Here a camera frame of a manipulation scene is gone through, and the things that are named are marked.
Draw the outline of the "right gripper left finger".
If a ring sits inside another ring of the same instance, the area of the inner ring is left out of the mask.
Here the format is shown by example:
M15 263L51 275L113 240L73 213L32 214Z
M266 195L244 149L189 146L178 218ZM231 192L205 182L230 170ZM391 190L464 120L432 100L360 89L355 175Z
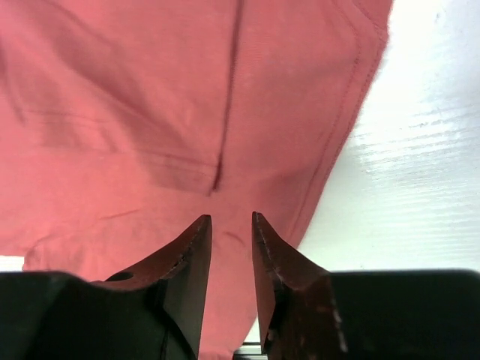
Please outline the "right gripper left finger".
M92 282L87 359L197 359L212 253L202 215L145 259Z

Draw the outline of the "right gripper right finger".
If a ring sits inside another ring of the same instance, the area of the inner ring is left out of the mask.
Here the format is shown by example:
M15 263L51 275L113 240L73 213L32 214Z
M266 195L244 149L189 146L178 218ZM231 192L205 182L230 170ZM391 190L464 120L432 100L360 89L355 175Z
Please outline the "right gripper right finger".
M252 214L252 260L262 352L268 359L347 359L331 277Z

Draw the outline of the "red t shirt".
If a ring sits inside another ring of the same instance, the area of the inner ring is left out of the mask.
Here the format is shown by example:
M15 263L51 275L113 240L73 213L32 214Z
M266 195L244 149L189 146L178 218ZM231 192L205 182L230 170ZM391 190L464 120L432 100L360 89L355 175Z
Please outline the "red t shirt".
M254 323L251 215L304 237L390 1L3 1L1 254L100 280L208 214L202 359Z

